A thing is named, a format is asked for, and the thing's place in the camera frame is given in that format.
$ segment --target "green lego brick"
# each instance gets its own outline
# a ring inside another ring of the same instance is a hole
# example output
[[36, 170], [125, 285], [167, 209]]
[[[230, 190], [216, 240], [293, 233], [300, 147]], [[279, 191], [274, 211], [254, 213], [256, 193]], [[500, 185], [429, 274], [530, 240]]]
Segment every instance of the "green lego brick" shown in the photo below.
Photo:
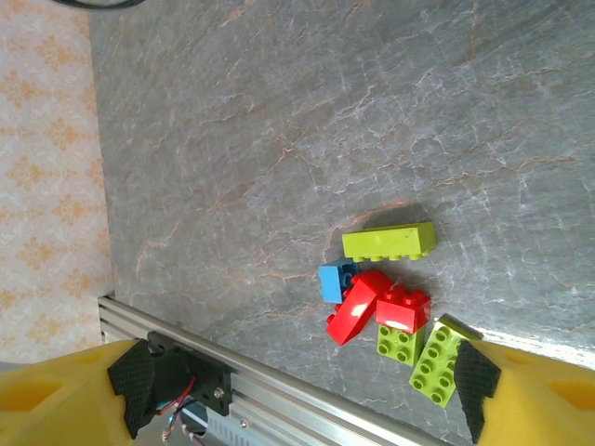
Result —
[[380, 324], [378, 326], [377, 352], [403, 364], [416, 365], [424, 344], [426, 325], [414, 334], [407, 334], [396, 328]]
[[378, 262], [384, 257], [399, 260], [402, 256], [418, 260], [427, 256], [435, 246], [436, 233], [431, 222], [343, 234], [345, 257], [352, 258], [354, 262], [366, 259]]
[[480, 337], [442, 316], [434, 325], [409, 384], [435, 404], [446, 407], [455, 393], [455, 362], [463, 339]]

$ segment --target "marble table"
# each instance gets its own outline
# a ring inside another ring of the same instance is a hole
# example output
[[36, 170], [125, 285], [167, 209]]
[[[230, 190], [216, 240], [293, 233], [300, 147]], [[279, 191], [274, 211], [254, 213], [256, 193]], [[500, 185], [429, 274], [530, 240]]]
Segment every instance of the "marble table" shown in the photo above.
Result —
[[454, 444], [376, 353], [339, 348], [316, 271], [359, 228], [488, 339], [595, 363], [595, 7], [148, 0], [91, 16], [116, 297]]

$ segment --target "toy block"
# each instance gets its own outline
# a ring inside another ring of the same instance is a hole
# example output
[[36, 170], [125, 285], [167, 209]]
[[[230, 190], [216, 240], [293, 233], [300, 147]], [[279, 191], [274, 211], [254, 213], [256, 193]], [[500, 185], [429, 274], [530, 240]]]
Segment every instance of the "toy block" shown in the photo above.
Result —
[[414, 334], [430, 320], [430, 298], [421, 290], [407, 293], [398, 285], [377, 301], [376, 322]]
[[351, 287], [351, 279], [360, 272], [356, 263], [349, 258], [340, 258], [318, 268], [323, 301], [342, 304], [343, 293]]
[[455, 393], [455, 363], [463, 339], [479, 339], [471, 329], [459, 325], [447, 315], [434, 325], [428, 343], [409, 378], [413, 388], [440, 407], [446, 407]]
[[379, 325], [377, 352], [403, 364], [414, 366], [421, 354], [425, 333], [425, 325], [420, 327], [415, 334]]
[[343, 234], [345, 257], [352, 258], [354, 262], [365, 259], [378, 262], [384, 257], [399, 260], [402, 256], [418, 260], [427, 256], [435, 246], [436, 234], [431, 222]]
[[326, 332], [343, 346], [357, 336], [376, 311], [376, 302], [391, 287], [392, 280], [381, 271], [369, 270], [351, 279], [353, 286], [344, 293], [343, 304], [335, 306], [326, 322]]

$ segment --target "black cable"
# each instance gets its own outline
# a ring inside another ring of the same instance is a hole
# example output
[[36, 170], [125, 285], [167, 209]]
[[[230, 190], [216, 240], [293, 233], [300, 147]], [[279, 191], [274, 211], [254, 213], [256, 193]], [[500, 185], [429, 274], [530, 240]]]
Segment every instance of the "black cable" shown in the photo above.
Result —
[[79, 2], [77, 0], [53, 0], [55, 3], [65, 5], [66, 7], [78, 7], [79, 9], [88, 9], [91, 11], [113, 11], [115, 9], [128, 9], [140, 5], [145, 0], [125, 0], [124, 2], [115, 3], [113, 5], [93, 5], [89, 3]]
[[183, 409], [186, 409], [188, 406], [195, 404], [196, 400], [188, 400], [186, 402], [184, 402], [183, 404], [180, 404], [178, 406], [178, 408], [176, 409], [176, 412], [182, 412]]

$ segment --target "metal frame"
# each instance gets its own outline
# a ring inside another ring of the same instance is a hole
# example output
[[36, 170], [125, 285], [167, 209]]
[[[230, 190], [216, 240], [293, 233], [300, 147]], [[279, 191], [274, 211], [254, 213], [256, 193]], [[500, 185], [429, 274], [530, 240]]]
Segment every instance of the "metal frame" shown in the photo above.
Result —
[[449, 444], [109, 297], [99, 299], [99, 317], [104, 341], [146, 339], [155, 331], [230, 366], [233, 403], [227, 420], [265, 444]]

